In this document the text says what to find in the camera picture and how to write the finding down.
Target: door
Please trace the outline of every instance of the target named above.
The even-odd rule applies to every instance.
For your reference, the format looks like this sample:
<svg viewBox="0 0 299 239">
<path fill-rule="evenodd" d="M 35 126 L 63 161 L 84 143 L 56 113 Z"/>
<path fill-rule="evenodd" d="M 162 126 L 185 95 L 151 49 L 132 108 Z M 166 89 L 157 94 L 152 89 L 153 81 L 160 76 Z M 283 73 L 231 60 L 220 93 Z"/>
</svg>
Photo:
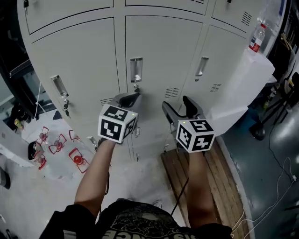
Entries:
<svg viewBox="0 0 299 239">
<path fill-rule="evenodd" d="M 102 104 L 119 94 L 113 18 L 58 31 L 33 43 L 32 50 L 34 68 L 45 90 L 63 106 L 51 80 L 60 76 L 75 125 L 97 121 Z"/>
<path fill-rule="evenodd" d="M 208 0 L 126 0 L 126 6 L 169 7 L 206 14 Z"/>
<path fill-rule="evenodd" d="M 134 156 L 156 156 L 164 147 L 169 123 L 162 111 L 165 100 L 177 107 L 202 24 L 161 16 L 126 17 L 128 91 L 137 84 L 142 94 L 138 126 L 132 136 Z M 131 82 L 131 59 L 142 58 L 142 80 Z"/>
<path fill-rule="evenodd" d="M 113 0 L 29 0 L 28 30 L 31 34 L 63 18 L 106 7 L 113 7 Z"/>
<path fill-rule="evenodd" d="M 201 76 L 194 75 L 185 84 L 182 95 L 191 97 L 207 113 L 232 76 L 247 43 L 239 35 L 210 26 L 198 63 L 200 66 L 206 61 L 206 66 Z"/>
<path fill-rule="evenodd" d="M 212 17 L 244 32 L 251 32 L 262 4 L 261 0 L 217 0 Z"/>
</svg>

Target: tripod leg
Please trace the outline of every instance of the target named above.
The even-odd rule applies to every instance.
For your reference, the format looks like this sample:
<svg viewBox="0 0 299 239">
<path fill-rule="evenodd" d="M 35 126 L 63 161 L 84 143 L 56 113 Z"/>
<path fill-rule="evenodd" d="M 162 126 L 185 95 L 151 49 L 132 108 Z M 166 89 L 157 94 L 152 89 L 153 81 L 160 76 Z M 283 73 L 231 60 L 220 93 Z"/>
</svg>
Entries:
<svg viewBox="0 0 299 239">
<path fill-rule="evenodd" d="M 279 120 L 279 118 L 281 117 L 282 113 L 285 111 L 287 105 L 288 105 L 288 104 L 285 103 L 285 105 L 284 105 L 284 107 L 282 108 L 280 114 L 279 114 L 278 117 L 275 119 L 275 121 L 274 121 L 274 125 L 276 125 L 276 123 L 277 123 L 277 121 Z"/>
<path fill-rule="evenodd" d="M 288 115 L 288 112 L 285 112 L 285 115 L 284 115 L 283 118 L 281 119 L 280 123 L 282 123 L 282 122 L 285 120 L 285 118 L 286 118 L 287 115 Z"/>
<path fill-rule="evenodd" d="M 270 109 L 272 109 L 274 106 L 280 104 L 282 101 L 284 100 L 284 98 L 281 98 L 280 100 L 278 100 L 277 102 L 275 102 L 273 105 L 271 105 L 270 107 L 268 107 L 266 109 L 266 112 L 268 112 Z"/>
<path fill-rule="evenodd" d="M 267 116 L 267 118 L 265 118 L 261 124 L 263 125 L 264 123 L 266 123 L 279 109 L 280 107 L 283 105 L 283 102 L 280 103 L 275 109 L 273 109 L 273 111 Z"/>
</svg>

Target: cable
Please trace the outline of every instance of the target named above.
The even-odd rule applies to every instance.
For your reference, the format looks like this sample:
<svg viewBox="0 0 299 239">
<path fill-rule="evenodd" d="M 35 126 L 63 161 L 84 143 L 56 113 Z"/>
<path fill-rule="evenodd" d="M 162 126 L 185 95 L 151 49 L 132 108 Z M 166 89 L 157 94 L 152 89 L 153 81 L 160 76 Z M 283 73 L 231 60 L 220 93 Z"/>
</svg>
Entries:
<svg viewBox="0 0 299 239">
<path fill-rule="evenodd" d="M 37 101 L 36 101 L 36 113 L 34 114 L 34 119 L 36 118 L 36 114 L 37 114 L 38 100 L 39 100 L 39 94 L 41 92 L 41 86 L 42 86 L 42 83 L 40 82 L 39 83 L 39 89 L 38 89 L 38 95 L 37 95 Z"/>
<path fill-rule="evenodd" d="M 281 199 L 277 202 L 277 204 L 270 210 L 270 212 L 272 212 L 272 210 L 279 204 L 279 202 L 283 199 L 283 197 L 286 195 L 286 193 L 288 192 L 288 190 L 290 189 L 290 187 L 292 186 L 292 184 L 295 182 L 295 180 L 291 183 L 291 185 L 288 187 L 288 189 L 285 191 L 285 193 L 282 195 Z M 268 214 L 258 223 L 256 224 L 246 235 L 245 237 L 247 237 L 249 235 L 249 233 L 252 232 L 252 230 L 257 227 L 257 225 L 259 225 L 269 214 L 270 212 L 268 212 Z"/>
<path fill-rule="evenodd" d="M 277 162 L 277 164 L 279 165 L 279 167 L 285 172 L 285 174 L 288 175 L 290 182 L 292 182 L 292 179 L 291 179 L 290 175 L 289 175 L 289 174 L 285 171 L 285 169 L 280 165 L 280 162 L 278 161 L 277 157 L 275 156 L 274 151 L 271 149 L 271 146 L 270 146 L 271 134 L 272 134 L 272 131 L 273 131 L 274 127 L 275 127 L 275 125 L 273 125 L 273 127 L 272 127 L 272 129 L 271 129 L 271 131 L 270 131 L 270 134 L 269 134 L 269 150 L 272 152 L 273 157 L 274 157 L 275 161 Z"/>
<path fill-rule="evenodd" d="M 109 192 L 109 178 L 110 178 L 110 173 L 108 172 L 108 179 L 107 179 L 107 185 L 106 185 L 105 195 L 107 195 L 108 192 Z"/>
<path fill-rule="evenodd" d="M 235 223 L 234 227 L 232 228 L 232 230 L 235 228 L 235 226 L 239 223 L 239 221 L 242 219 L 242 217 L 244 216 L 245 213 L 245 209 L 243 208 L 243 213 L 242 216 L 240 216 L 239 220 Z"/>
<path fill-rule="evenodd" d="M 290 159 L 289 157 L 286 157 L 286 158 L 285 158 L 285 161 L 286 161 L 287 159 L 290 161 L 290 173 L 291 173 L 291 175 L 292 175 L 292 177 L 293 177 L 293 181 L 292 181 L 292 183 L 291 183 L 291 185 L 292 185 L 292 184 L 297 180 L 297 178 L 296 178 L 295 175 L 292 174 L 292 162 L 291 162 L 291 159 Z M 285 169 L 285 161 L 284 161 L 284 164 L 283 164 L 283 170 L 282 170 L 282 172 L 281 172 L 281 174 L 280 174 L 280 176 L 278 177 L 278 180 L 277 180 L 277 185 L 276 185 L 277 199 L 276 199 L 275 203 L 274 203 L 272 206 L 268 207 L 268 208 L 261 214 L 261 216 L 259 216 L 257 219 L 255 219 L 255 220 L 244 219 L 244 220 L 242 220 L 242 221 L 239 223 L 239 225 L 234 229 L 234 227 L 238 224 L 238 222 L 237 222 L 237 223 L 234 225 L 234 227 L 233 227 L 233 231 L 232 231 L 232 233 L 233 233 L 235 230 L 237 230 L 237 228 L 241 225 L 242 222 L 244 222 L 244 221 L 256 222 L 257 220 L 259 220 L 259 219 L 264 215 L 264 213 L 265 213 L 268 209 L 272 208 L 272 209 L 270 210 L 270 212 L 271 212 L 271 211 L 277 206 L 277 204 L 281 201 L 281 199 L 284 197 L 284 195 L 285 195 L 286 192 L 289 190 L 289 188 L 291 187 L 291 185 L 290 185 L 290 187 L 287 189 L 287 191 L 284 193 L 284 195 L 281 197 L 281 199 L 278 201 L 278 198 L 279 198 L 278 183 L 279 183 L 279 179 L 280 179 L 281 176 L 283 175 L 283 172 L 284 172 L 284 169 Z"/>
<path fill-rule="evenodd" d="M 171 216 L 173 215 L 174 210 L 175 210 L 175 209 L 177 208 L 177 206 L 178 206 L 179 199 L 180 199 L 181 196 L 183 195 L 183 192 L 184 192 L 184 190 L 185 190 L 185 187 L 187 186 L 188 181 L 189 181 L 189 178 L 187 178 L 187 181 L 185 182 L 185 185 L 183 186 L 183 188 L 182 188 L 182 190 L 181 190 L 181 193 L 180 193 L 179 196 L 178 196 L 177 203 L 176 203 L 176 205 L 174 206 L 174 208 L 173 208 L 173 210 L 172 210 L 172 212 L 171 212 Z"/>
</svg>

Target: wooden board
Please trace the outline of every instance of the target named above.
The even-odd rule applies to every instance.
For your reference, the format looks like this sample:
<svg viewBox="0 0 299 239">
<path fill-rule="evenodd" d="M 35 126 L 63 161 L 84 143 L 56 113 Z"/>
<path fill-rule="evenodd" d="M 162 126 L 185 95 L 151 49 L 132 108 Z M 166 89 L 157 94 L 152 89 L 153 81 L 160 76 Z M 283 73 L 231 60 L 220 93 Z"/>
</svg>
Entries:
<svg viewBox="0 0 299 239">
<path fill-rule="evenodd" d="M 177 199 L 189 171 L 189 154 L 172 150 L 161 154 L 173 193 Z M 213 143 L 210 151 L 205 153 L 208 164 L 207 176 L 211 193 L 214 199 L 216 217 L 219 223 L 233 227 L 243 214 L 243 205 L 238 189 L 217 142 Z M 189 226 L 185 192 L 178 204 L 186 225 Z M 243 239 L 248 233 L 246 223 L 243 223 L 235 232 L 234 239 Z"/>
</svg>

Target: forearm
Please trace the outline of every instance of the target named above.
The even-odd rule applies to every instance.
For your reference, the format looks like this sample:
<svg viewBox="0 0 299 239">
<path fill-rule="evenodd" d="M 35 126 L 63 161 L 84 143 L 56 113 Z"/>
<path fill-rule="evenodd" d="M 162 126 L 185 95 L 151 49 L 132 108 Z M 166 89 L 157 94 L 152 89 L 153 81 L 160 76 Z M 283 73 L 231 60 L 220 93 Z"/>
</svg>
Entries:
<svg viewBox="0 0 299 239">
<path fill-rule="evenodd" d="M 189 182 L 186 198 L 188 218 L 192 228 L 208 223 L 216 223 L 206 168 L 206 159 L 202 153 L 190 154 Z"/>
<path fill-rule="evenodd" d="M 95 217 L 101 209 L 105 196 L 114 147 L 115 142 L 109 140 L 101 143 L 76 193 L 75 204 L 85 206 Z"/>
</svg>

